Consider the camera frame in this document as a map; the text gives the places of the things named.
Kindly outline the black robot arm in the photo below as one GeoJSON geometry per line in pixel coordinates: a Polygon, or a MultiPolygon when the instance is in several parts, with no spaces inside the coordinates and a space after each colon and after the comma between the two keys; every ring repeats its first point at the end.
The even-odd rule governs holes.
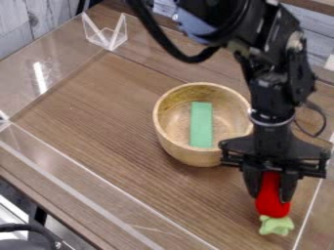
{"type": "Polygon", "coordinates": [[[330,151],[293,131],[297,108],[316,91],[300,20],[279,0],[175,0],[175,20],[199,43],[234,53],[250,88],[249,135],[219,142],[222,162],[241,168],[251,197],[263,174],[278,174],[278,197],[291,201],[298,180],[324,178],[330,151]]]}

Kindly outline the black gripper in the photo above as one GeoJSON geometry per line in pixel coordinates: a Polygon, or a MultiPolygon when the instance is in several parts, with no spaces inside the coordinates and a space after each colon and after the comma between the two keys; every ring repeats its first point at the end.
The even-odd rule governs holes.
{"type": "Polygon", "coordinates": [[[330,151],[298,138],[291,128],[294,118],[295,114],[291,114],[279,121],[277,117],[253,111],[250,134],[219,142],[222,164],[241,169],[253,198],[258,197],[266,172],[281,174],[282,203],[293,200],[300,179],[326,178],[330,151]]]}

